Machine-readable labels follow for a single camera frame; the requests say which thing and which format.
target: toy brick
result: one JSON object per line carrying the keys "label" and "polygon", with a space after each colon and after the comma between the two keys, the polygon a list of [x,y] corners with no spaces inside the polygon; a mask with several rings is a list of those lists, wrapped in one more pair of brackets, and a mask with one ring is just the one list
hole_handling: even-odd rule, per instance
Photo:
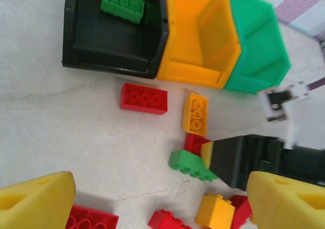
{"label": "toy brick", "polygon": [[120,108],[163,115],[168,110],[167,91],[125,83]]}
{"label": "toy brick", "polygon": [[204,195],[195,222],[204,228],[230,229],[235,207],[222,196]]}
{"label": "toy brick", "polygon": [[191,93],[184,105],[183,130],[190,134],[207,135],[208,99]]}
{"label": "toy brick", "polygon": [[102,0],[101,10],[134,23],[139,23],[143,16],[143,0]]}
{"label": "toy brick", "polygon": [[248,217],[253,215],[247,196],[234,195],[229,199],[235,207],[235,213],[231,229],[239,229],[245,224]]}
{"label": "toy brick", "polygon": [[116,229],[117,215],[74,205],[66,229]]}
{"label": "toy brick", "polygon": [[0,228],[64,228],[75,194],[71,172],[58,172],[0,188]]}
{"label": "toy brick", "polygon": [[193,154],[201,156],[201,145],[208,142],[210,142],[210,140],[196,134],[190,134],[185,139],[184,149]]}
{"label": "toy brick", "polygon": [[148,226],[152,229],[192,229],[184,225],[182,220],[175,218],[172,212],[166,210],[155,211]]}
{"label": "toy brick", "polygon": [[186,150],[172,152],[168,164],[173,170],[179,170],[181,173],[189,174],[201,181],[212,182],[218,178],[212,171],[206,169],[199,156]]}

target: lego brick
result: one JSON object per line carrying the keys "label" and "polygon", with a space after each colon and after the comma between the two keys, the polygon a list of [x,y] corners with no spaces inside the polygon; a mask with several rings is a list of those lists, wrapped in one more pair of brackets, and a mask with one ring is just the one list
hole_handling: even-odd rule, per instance
{"label": "lego brick", "polygon": [[184,105],[183,130],[190,134],[207,135],[208,99],[191,93]]}
{"label": "lego brick", "polygon": [[212,151],[213,151],[213,142],[208,142],[201,145],[201,158],[207,169],[210,169],[211,166]]}
{"label": "lego brick", "polygon": [[195,222],[204,228],[230,229],[235,207],[221,195],[204,195]]}
{"label": "lego brick", "polygon": [[239,229],[245,224],[248,217],[253,215],[247,196],[234,195],[229,199],[235,207],[235,213],[231,229]]}
{"label": "lego brick", "polygon": [[187,135],[185,139],[185,147],[184,149],[196,154],[198,156],[201,156],[201,145],[210,142],[210,140],[205,139],[199,135],[196,134],[190,134]]}
{"label": "lego brick", "polygon": [[191,229],[184,225],[183,221],[173,216],[172,212],[166,210],[155,211],[148,223],[152,229]]}
{"label": "lego brick", "polygon": [[183,174],[189,174],[191,177],[199,178],[201,181],[210,181],[218,177],[206,169],[202,159],[186,150],[178,150],[171,153],[168,162],[169,166]]}
{"label": "lego brick", "polygon": [[116,229],[117,215],[73,205],[66,229]]}
{"label": "lego brick", "polygon": [[167,91],[125,83],[120,108],[163,115],[167,112]]}
{"label": "lego brick", "polygon": [[102,0],[101,10],[134,23],[140,23],[143,11],[143,0]]}
{"label": "lego brick", "polygon": [[71,172],[58,172],[0,188],[0,228],[64,228],[75,195]]}
{"label": "lego brick", "polygon": [[259,229],[325,229],[325,188],[252,172],[247,196]]}

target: white surface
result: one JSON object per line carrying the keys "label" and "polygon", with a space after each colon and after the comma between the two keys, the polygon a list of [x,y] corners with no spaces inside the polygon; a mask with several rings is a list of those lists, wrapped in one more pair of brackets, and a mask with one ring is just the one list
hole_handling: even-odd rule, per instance
{"label": "white surface", "polygon": [[[71,171],[76,203],[116,213],[118,228],[147,228],[155,209],[194,223],[204,193],[239,190],[172,171],[182,149],[183,103],[191,91],[210,99],[212,140],[245,134],[285,137],[286,122],[267,123],[257,96],[181,83],[67,69],[61,66],[64,0],[0,0],[0,187]],[[318,44],[281,26],[292,68],[282,86],[325,75]],[[124,82],[168,90],[169,111],[120,110]],[[325,88],[295,106],[299,145],[323,148]]]}

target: plaid fabric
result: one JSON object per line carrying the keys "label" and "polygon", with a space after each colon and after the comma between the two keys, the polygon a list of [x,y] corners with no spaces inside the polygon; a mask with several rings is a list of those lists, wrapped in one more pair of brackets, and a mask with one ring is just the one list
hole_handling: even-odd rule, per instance
{"label": "plaid fabric", "polygon": [[315,39],[325,40],[325,0],[266,0],[280,21]]}

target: plastic bin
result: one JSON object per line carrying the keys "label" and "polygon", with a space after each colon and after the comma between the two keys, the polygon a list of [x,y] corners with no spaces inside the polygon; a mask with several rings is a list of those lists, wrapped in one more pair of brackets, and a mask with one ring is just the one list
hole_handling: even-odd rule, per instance
{"label": "plastic bin", "polygon": [[229,0],[167,0],[167,8],[157,78],[223,88],[241,53]]}
{"label": "plastic bin", "polygon": [[242,54],[225,89],[257,93],[281,83],[290,68],[272,6],[262,0],[231,0]]}
{"label": "plastic bin", "polygon": [[62,65],[155,78],[168,38],[166,0],[143,1],[137,24],[103,12],[102,0],[66,0]]}

